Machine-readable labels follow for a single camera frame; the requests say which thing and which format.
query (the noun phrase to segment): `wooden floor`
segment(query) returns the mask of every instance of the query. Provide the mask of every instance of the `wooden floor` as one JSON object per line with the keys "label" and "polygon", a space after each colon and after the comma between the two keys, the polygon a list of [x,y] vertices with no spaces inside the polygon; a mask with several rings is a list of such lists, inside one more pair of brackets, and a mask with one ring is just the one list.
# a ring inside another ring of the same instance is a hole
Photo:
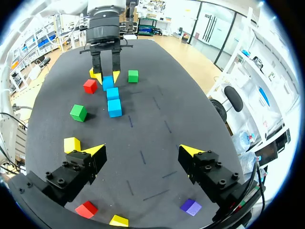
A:
{"label": "wooden floor", "polygon": [[[175,37],[139,36],[138,39],[154,39],[155,42],[164,48],[193,77],[204,93],[208,93],[215,82],[215,78],[221,74],[221,71],[201,52],[197,51],[191,45],[181,43],[181,40]],[[64,50],[66,51],[70,47],[70,45],[66,45],[64,46]],[[51,59],[48,64],[49,69],[52,68],[60,55],[60,49],[56,49],[46,55],[46,57],[50,57]],[[45,67],[36,80],[29,81],[28,88],[14,93],[11,96],[12,105],[33,107],[36,96],[48,72],[48,68]],[[20,119],[27,123],[31,115],[31,110],[21,109],[17,113],[20,113]]]}

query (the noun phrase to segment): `desk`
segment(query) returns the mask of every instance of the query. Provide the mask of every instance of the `desk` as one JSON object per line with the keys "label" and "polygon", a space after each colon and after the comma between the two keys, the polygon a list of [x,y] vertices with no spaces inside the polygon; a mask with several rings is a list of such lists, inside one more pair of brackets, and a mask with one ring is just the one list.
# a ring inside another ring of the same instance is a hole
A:
{"label": "desk", "polygon": [[[123,110],[119,118],[109,118],[100,85],[93,95],[84,92],[92,68],[90,53],[79,54],[83,48],[77,48],[59,57],[29,121],[27,171],[44,179],[46,171],[61,166],[66,137],[78,138],[83,149],[105,143],[108,161],[67,209],[74,211],[89,200],[99,209],[92,218],[96,221],[109,223],[117,214],[128,218],[131,227],[200,228],[211,223],[218,206],[191,184],[178,163],[178,145],[211,149],[224,166],[242,174],[233,142],[213,105],[171,55],[154,41],[128,43],[134,47],[123,48],[116,83]],[[101,63],[104,75],[110,75],[111,51],[102,52]],[[138,83],[127,83],[129,69],[139,70]],[[74,104],[90,113],[84,123],[70,117]],[[194,217],[179,209],[187,198],[203,206]]]}

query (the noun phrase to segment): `purple cube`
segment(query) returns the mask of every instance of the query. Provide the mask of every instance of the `purple cube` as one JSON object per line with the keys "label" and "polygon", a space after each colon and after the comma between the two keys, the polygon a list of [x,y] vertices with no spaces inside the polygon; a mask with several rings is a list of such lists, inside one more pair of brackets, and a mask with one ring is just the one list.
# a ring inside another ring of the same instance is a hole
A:
{"label": "purple cube", "polygon": [[181,207],[183,211],[190,214],[191,216],[195,216],[197,212],[201,209],[201,205],[198,204],[195,200],[188,199]]}

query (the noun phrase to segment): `blue cube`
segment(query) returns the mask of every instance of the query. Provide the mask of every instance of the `blue cube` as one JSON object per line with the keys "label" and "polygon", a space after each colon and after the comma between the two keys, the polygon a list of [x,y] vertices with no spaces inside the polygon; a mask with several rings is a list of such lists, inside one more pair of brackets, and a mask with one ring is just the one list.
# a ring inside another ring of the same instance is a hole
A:
{"label": "blue cube", "polygon": [[112,76],[105,76],[103,77],[103,91],[106,91],[109,88],[113,88],[113,77]]}
{"label": "blue cube", "polygon": [[122,116],[121,101],[119,99],[108,101],[108,113],[110,118]]}
{"label": "blue cube", "polygon": [[188,199],[180,209],[190,214],[191,216],[195,216],[198,211],[201,209],[201,205],[198,204],[195,200]]}
{"label": "blue cube", "polygon": [[108,99],[108,101],[114,100],[114,99],[120,99],[119,88],[114,87],[114,88],[107,89],[107,99]]}

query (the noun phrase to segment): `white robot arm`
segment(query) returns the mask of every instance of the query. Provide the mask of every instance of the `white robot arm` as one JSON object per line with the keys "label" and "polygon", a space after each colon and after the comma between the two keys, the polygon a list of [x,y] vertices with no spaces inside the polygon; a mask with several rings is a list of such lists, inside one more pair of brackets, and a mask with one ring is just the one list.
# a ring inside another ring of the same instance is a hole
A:
{"label": "white robot arm", "polygon": [[21,6],[22,17],[18,18],[18,27],[11,31],[0,46],[0,146],[3,151],[0,152],[0,165],[8,162],[8,158],[15,162],[16,133],[19,124],[9,116],[14,115],[10,103],[9,86],[13,59],[11,48],[20,34],[26,30],[33,18],[49,17],[57,13],[82,14],[92,19],[107,18],[119,16],[125,9],[126,0],[39,0]]}

